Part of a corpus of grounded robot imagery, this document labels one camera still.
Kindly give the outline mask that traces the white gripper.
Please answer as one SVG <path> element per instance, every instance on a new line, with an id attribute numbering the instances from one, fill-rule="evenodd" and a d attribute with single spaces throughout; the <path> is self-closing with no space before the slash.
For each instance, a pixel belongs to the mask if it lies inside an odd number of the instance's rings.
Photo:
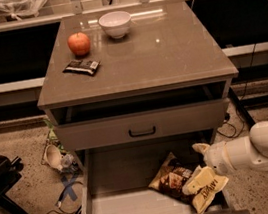
<path id="1" fill-rule="evenodd" d="M 227 154 L 226 142 L 218 142 L 212 145 L 197 142 L 192 145 L 192 148 L 204 156 L 204 162 L 209 167 L 199 166 L 195 168 L 192 177 L 182 188 L 183 193 L 188 196 L 197 194 L 198 191 L 210 184 L 216 174 L 225 176 L 234 170 Z"/>

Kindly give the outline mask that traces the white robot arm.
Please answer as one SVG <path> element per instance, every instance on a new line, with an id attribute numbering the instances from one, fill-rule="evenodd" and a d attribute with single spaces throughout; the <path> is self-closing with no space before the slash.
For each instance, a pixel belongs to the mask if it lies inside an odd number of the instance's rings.
<path id="1" fill-rule="evenodd" d="M 204 156 L 205 167 L 197 167 L 183 186 L 185 195 L 196 194 L 215 176 L 226 176 L 238 169 L 268 171 L 268 121 L 256 123 L 248 136 L 218 142 L 193 145 Z"/>

